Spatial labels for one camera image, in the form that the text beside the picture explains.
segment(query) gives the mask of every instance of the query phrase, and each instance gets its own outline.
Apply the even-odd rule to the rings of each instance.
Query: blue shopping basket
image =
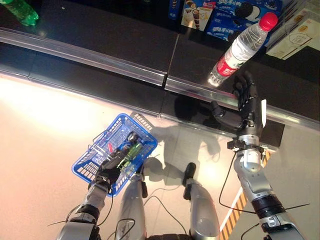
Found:
[[[143,147],[133,161],[121,169],[118,180],[111,186],[112,194],[109,193],[109,197],[116,196],[121,191],[158,145],[157,140],[149,133],[152,127],[147,120],[144,120],[138,113],[134,118],[141,122],[142,126],[127,114],[119,114],[105,131],[93,139],[93,145],[89,145],[88,150],[72,165],[72,172],[90,183],[95,178],[101,163],[123,143],[128,134],[132,131],[138,134]]]

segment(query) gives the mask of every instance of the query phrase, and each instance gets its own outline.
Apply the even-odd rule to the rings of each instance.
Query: tiled floor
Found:
[[[87,183],[72,173],[72,164],[119,113],[131,112],[90,97],[0,75],[0,239],[54,239],[63,223],[47,225],[63,220],[87,192]],[[194,162],[196,178],[210,192],[223,224],[229,211],[218,204],[218,197],[233,156],[226,149],[230,138],[144,116],[155,126],[152,134],[159,142],[146,162],[148,192],[177,188],[187,164]],[[223,202],[231,205],[239,189],[232,169]],[[180,186],[172,191],[157,190],[154,195],[188,231],[190,203],[183,199],[183,191]],[[100,227],[102,239],[115,230],[123,192],[114,199],[111,214]],[[110,202],[107,198],[100,221]],[[148,236],[183,232],[155,199],[145,206],[145,215]]]

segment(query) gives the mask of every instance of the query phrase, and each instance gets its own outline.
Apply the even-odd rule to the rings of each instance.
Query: black wire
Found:
[[[220,195],[219,195],[219,203],[220,203],[222,206],[224,206],[224,207],[226,207],[226,208],[228,208],[228,209],[233,209],[233,210],[237,210],[237,211],[239,211],[239,212],[244,212],[244,213],[248,213],[248,214],[256,214],[254,211],[241,210],[241,209],[233,208],[233,207],[230,207],[230,206],[227,206],[227,205],[224,205],[223,203],[221,203],[221,196],[222,196],[222,193],[223,193],[223,191],[224,191],[225,185],[226,185],[226,183],[227,183],[227,180],[228,180],[228,177],[229,177],[229,173],[230,173],[230,170],[231,170],[231,167],[232,167],[232,163],[234,162],[234,159],[235,159],[236,154],[237,154],[237,153],[235,152],[234,155],[233,155],[233,158],[232,158],[231,163],[230,163],[230,166],[229,166],[228,173],[227,173],[227,175],[226,175],[226,177],[225,177],[223,186],[222,186],[222,188],[221,188],[221,192],[220,192]]]
[[[131,220],[131,221],[133,221],[133,225],[129,228],[128,231],[126,231],[126,233],[125,233],[119,240],[122,240],[122,239],[131,231],[131,229],[136,225],[136,220],[134,220],[133,218],[123,218],[123,219],[120,219],[120,220],[116,223],[116,226],[115,226],[114,240],[116,240],[117,230],[118,230],[119,223],[120,223],[121,221],[125,221],[125,220]]]
[[[285,208],[285,210],[296,209],[296,208],[300,208],[300,207],[304,207],[304,206],[308,206],[308,205],[310,205],[310,203],[288,207],[288,208]]]
[[[239,211],[239,212],[244,212],[244,213],[249,213],[249,214],[256,214],[254,211],[240,210],[240,209],[233,208],[233,207],[230,207],[230,206],[227,206],[227,205],[224,205],[223,203],[221,203],[221,196],[222,196],[222,193],[223,193],[223,191],[224,191],[225,185],[226,185],[226,183],[227,183],[227,179],[228,179],[228,177],[229,177],[229,173],[230,173],[230,170],[231,170],[231,167],[232,167],[232,163],[233,163],[234,160],[235,160],[236,154],[237,154],[237,153],[235,152],[234,155],[233,155],[233,158],[232,158],[231,163],[230,163],[230,166],[229,166],[228,173],[227,173],[226,178],[225,178],[225,181],[224,181],[224,183],[223,183],[223,186],[222,186],[222,189],[221,189],[221,192],[220,192],[220,196],[219,196],[219,203],[220,203],[222,206],[226,207],[226,208],[233,209],[233,210],[237,210],[237,211]],[[307,205],[310,205],[310,203],[302,204],[302,205],[298,205],[298,206],[288,207],[288,208],[285,208],[285,210],[296,209],[296,208],[304,207],[304,206],[307,206]]]
[[[252,227],[250,227],[248,230],[246,230],[244,233],[242,233],[241,235],[241,240],[244,240],[244,235],[246,235],[248,232],[250,232],[252,229],[254,229],[256,226],[258,226],[259,223],[253,225]]]
[[[68,213],[68,215],[66,216],[66,219],[65,219],[65,220],[51,223],[51,224],[47,225],[47,227],[50,227],[50,226],[55,225],[55,224],[60,224],[60,223],[66,223],[66,222],[68,222],[70,215],[71,215],[71,214],[74,212],[74,210],[76,210],[78,207],[80,207],[80,204],[71,209],[71,211],[70,211],[70,212]]]
[[[166,212],[167,212],[178,224],[180,224],[180,226],[182,227],[182,229],[183,229],[183,231],[184,231],[184,234],[187,235],[187,231],[186,231],[186,229],[184,228],[184,226],[181,224],[181,222],[179,222],[179,220],[176,219],[176,218],[168,211],[168,209],[166,209],[165,205],[162,203],[162,201],[161,201],[157,196],[155,196],[155,195],[150,196],[150,197],[145,201],[145,203],[143,204],[143,206],[145,206],[145,205],[147,204],[147,202],[148,202],[151,198],[156,198],[156,199],[158,199],[158,201],[160,202],[160,204],[162,205],[162,207],[164,208],[164,210],[166,210]]]
[[[111,188],[110,190],[111,190],[111,205],[110,205],[110,209],[109,209],[108,214],[107,214],[106,217],[104,218],[104,220],[103,220],[100,224],[97,225],[98,227],[101,226],[102,224],[104,224],[104,222],[107,220],[107,218],[108,218],[109,215],[110,215],[112,206],[113,206],[113,204],[114,204],[114,195],[113,195],[113,193],[112,193],[112,188]]]
[[[106,239],[106,240],[109,240],[110,238],[111,238],[111,236],[113,235],[113,234],[115,234],[116,232],[114,231],[113,233],[111,233],[110,234],[110,236],[108,236],[108,238]]]

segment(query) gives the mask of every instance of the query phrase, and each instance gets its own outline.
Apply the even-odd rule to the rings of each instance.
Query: water bottle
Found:
[[[35,26],[39,18],[35,10],[24,0],[0,0],[0,4],[5,6],[16,18],[25,26]]]
[[[258,23],[244,30],[214,65],[209,74],[208,82],[217,87],[230,77],[256,54],[264,44],[268,32],[276,26],[277,22],[277,16],[272,12],[267,12]]]

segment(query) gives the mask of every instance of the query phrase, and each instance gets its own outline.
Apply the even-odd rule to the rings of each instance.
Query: snack package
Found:
[[[270,41],[266,46],[273,44],[285,33],[289,34],[305,16],[314,13],[319,14],[320,4],[313,0],[294,0],[290,8],[285,9],[281,14],[277,26],[272,30]]]
[[[266,54],[286,60],[304,47],[310,45],[320,35],[320,16],[309,12],[289,33],[284,32],[275,42],[271,43]]]
[[[168,18],[177,20],[179,16],[180,0],[170,0]]]
[[[252,22],[248,20],[232,18],[223,11],[215,10],[206,34],[233,42],[243,30],[251,25]]]
[[[203,31],[215,5],[212,0],[185,0],[181,25]]]
[[[216,0],[216,8],[228,15],[257,23],[266,13],[280,15],[281,0]]]

